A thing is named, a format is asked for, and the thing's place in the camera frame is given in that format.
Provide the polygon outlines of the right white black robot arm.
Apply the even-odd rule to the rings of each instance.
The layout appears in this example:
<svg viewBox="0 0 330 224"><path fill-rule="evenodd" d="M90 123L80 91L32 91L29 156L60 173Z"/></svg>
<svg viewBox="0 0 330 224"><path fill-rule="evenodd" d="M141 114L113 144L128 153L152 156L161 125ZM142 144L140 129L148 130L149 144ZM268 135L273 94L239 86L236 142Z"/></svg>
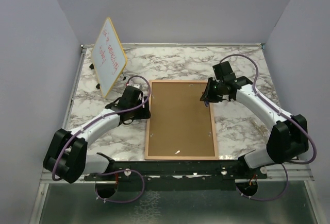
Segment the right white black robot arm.
<svg viewBox="0 0 330 224"><path fill-rule="evenodd" d="M263 149L257 149L240 157L237 173L249 178L256 168L270 164L282 164L309 149L307 121L302 115L292 116L258 92L247 77L236 77L229 62L213 66L215 77L208 78L200 100L205 104L218 103L228 96L252 111L271 131Z"/></svg>

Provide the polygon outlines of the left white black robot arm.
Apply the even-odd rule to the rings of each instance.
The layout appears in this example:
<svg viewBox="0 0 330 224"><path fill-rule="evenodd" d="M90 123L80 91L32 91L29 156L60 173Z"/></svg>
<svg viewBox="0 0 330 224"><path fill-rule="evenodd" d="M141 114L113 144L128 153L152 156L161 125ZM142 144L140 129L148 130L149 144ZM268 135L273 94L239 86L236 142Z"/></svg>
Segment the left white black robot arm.
<svg viewBox="0 0 330 224"><path fill-rule="evenodd" d="M88 155L88 147L120 125L150 117L148 97L137 86L129 85L121 97L106 105L89 122L71 131L57 130L43 160L43 168L52 172L56 167L55 175L68 183L74 183L87 174L97 174L108 180L114 173L111 165L114 160L100 152Z"/></svg>

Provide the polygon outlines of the pink picture frame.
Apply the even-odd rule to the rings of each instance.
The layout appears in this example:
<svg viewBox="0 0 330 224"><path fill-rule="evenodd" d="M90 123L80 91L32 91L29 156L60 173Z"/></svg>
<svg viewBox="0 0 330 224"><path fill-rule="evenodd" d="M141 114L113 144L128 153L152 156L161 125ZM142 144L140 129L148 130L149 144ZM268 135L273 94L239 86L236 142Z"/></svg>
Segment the pink picture frame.
<svg viewBox="0 0 330 224"><path fill-rule="evenodd" d="M146 160L217 160L213 106L200 101L205 80L151 80Z"/></svg>

